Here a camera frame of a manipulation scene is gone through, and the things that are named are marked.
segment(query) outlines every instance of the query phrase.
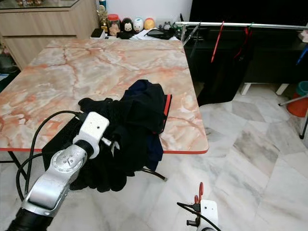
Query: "black figurine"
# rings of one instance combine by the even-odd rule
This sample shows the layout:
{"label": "black figurine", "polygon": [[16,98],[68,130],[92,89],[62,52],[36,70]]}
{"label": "black figurine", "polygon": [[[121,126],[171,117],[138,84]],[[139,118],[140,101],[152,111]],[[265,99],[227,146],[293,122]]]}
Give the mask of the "black figurine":
{"label": "black figurine", "polygon": [[123,31],[123,32],[129,32],[129,33],[132,33],[133,31],[133,22],[132,22],[132,20],[130,19],[130,18],[124,18],[123,20],[122,20],[122,28],[121,28],[121,30]]}

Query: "white wall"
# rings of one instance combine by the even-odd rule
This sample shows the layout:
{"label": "white wall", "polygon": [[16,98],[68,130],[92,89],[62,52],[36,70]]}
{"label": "white wall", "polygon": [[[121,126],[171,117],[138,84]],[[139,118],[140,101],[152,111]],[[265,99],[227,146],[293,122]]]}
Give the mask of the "white wall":
{"label": "white wall", "polygon": [[106,0],[107,11],[120,19],[130,17],[153,18],[156,26],[166,21],[177,21],[180,13],[189,20],[193,0]]}

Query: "table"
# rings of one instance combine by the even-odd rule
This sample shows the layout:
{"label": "table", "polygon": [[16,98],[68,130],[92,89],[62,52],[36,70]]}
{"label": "table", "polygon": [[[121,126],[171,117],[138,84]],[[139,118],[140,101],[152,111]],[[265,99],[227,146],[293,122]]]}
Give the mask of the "table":
{"label": "table", "polygon": [[[172,94],[160,140],[166,154],[204,154],[205,128],[180,41],[58,39],[0,93],[0,151],[28,151],[40,123],[60,110],[79,110],[89,97],[118,100],[138,79]],[[38,135],[35,151],[71,119],[58,115]]]}

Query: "wooden cabinet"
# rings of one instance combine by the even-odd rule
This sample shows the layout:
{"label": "wooden cabinet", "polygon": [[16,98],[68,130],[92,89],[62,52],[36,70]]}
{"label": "wooden cabinet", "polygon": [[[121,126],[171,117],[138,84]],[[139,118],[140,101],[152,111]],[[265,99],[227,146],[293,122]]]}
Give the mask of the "wooden cabinet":
{"label": "wooden cabinet", "polygon": [[94,0],[71,7],[0,9],[0,37],[20,69],[53,39],[87,39],[98,27]]}

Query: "glass jar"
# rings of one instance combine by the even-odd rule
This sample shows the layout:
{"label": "glass jar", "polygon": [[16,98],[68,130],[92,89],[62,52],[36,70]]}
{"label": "glass jar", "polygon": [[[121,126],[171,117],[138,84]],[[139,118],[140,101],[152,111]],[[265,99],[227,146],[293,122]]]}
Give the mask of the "glass jar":
{"label": "glass jar", "polygon": [[108,18],[109,35],[116,36],[117,32],[120,32],[119,16],[113,13],[113,14],[109,14],[107,18]]}

